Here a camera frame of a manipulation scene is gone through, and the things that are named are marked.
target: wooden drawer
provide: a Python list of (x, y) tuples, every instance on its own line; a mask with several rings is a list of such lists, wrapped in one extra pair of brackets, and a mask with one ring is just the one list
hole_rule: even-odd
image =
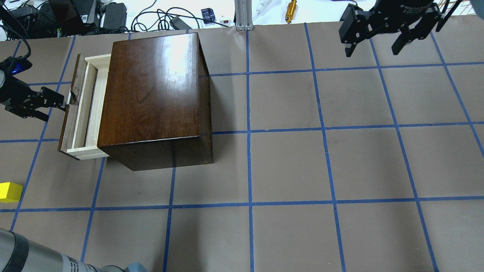
[(131, 170), (212, 163), (209, 81), (197, 33), (80, 56), (59, 150), (111, 156)]

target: black power supply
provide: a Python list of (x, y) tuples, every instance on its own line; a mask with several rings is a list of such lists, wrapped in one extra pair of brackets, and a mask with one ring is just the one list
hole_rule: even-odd
[(126, 26), (126, 6), (123, 3), (109, 4), (105, 7), (103, 28), (117, 30)]

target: brown wooden cabinet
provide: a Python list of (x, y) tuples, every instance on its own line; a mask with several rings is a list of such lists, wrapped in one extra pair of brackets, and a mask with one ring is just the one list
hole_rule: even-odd
[[(210, 78), (197, 33), (115, 42), (108, 63), (104, 103), (96, 109), (94, 98), (103, 80), (86, 84), (88, 73), (78, 69), (88, 70), (90, 63), (78, 60), (72, 89), (83, 86), (82, 92), (92, 97), (85, 103), (92, 107), (81, 148), (97, 139), (96, 154), (103, 152), (135, 171), (213, 162)], [(77, 104), (86, 99), (81, 96), (76, 96)], [(85, 109), (72, 104), (76, 123), (82, 125), (80, 112)], [(69, 144), (71, 151), (79, 148), (65, 138), (73, 134), (65, 131), (72, 126), (68, 114), (72, 111), (66, 111), (59, 143), (67, 154)], [(77, 158), (82, 156), (89, 158), (84, 153)]]

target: yellow block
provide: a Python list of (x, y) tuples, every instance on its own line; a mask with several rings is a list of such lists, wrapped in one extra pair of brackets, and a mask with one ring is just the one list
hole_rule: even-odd
[(9, 203), (20, 201), (24, 186), (13, 182), (0, 183), (0, 202)]

